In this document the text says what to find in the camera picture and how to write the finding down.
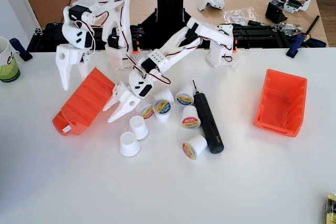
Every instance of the orange plastic bin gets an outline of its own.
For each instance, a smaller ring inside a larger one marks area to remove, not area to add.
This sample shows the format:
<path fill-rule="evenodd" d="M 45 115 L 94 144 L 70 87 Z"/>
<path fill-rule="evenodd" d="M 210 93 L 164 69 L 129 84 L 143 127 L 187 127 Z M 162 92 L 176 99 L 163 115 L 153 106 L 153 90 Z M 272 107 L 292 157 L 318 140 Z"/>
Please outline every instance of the orange plastic bin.
<path fill-rule="evenodd" d="M 286 136 L 302 126 L 307 79 L 268 69 L 254 125 Z"/>
<path fill-rule="evenodd" d="M 64 136 L 80 135 L 102 111 L 113 88 L 114 83 L 94 68 L 54 117 L 56 130 Z"/>

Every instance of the black vertical pole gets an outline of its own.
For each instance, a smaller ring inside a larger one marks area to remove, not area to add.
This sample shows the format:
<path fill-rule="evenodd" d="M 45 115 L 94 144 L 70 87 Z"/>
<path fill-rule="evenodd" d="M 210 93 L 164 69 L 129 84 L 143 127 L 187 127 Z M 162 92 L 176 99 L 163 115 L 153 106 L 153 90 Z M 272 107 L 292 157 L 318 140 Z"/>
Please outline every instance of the black vertical pole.
<path fill-rule="evenodd" d="M 157 9 L 141 24 L 140 48 L 160 48 L 184 26 L 183 0 L 157 0 Z"/>
<path fill-rule="evenodd" d="M 157 23 L 172 36 L 183 27 L 183 0 L 157 0 Z"/>

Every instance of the cordless screwdriver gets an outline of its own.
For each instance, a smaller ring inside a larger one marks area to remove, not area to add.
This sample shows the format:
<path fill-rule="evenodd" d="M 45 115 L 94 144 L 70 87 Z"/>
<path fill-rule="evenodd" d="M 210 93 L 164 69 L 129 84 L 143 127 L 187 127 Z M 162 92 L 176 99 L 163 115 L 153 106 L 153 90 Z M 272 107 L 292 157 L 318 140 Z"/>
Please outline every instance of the cordless screwdriver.
<path fill-rule="evenodd" d="M 220 153 L 224 149 L 224 144 L 222 142 L 221 136 L 219 135 L 215 119 L 212 116 L 211 109 L 209 107 L 208 101 L 206 100 L 205 94 L 199 93 L 196 84 L 193 80 L 195 87 L 194 104 L 201 119 L 201 126 L 204 132 L 205 139 L 208 143 L 208 147 L 211 153 Z"/>

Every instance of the white mug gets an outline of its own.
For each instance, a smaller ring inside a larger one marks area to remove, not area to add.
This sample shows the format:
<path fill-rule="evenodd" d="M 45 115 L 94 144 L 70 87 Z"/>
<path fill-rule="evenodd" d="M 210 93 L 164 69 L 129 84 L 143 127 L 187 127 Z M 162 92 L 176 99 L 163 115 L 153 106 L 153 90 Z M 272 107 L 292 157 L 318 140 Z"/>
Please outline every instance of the white mug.
<path fill-rule="evenodd" d="M 0 81 L 15 81 L 20 76 L 20 70 L 9 46 L 8 39 L 0 37 Z"/>

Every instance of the white wall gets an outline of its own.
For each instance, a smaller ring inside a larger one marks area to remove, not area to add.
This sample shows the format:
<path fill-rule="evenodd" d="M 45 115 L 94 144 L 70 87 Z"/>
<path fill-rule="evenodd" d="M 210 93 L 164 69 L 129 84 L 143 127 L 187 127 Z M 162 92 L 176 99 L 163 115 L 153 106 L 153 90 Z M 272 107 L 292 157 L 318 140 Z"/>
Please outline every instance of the white wall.
<path fill-rule="evenodd" d="M 35 28 L 39 24 L 28 0 L 0 0 L 0 36 L 17 37 L 26 48 Z"/>
<path fill-rule="evenodd" d="M 0 0 L 0 36 L 8 40 L 17 38 L 27 48 L 30 38 L 26 35 L 8 0 Z"/>

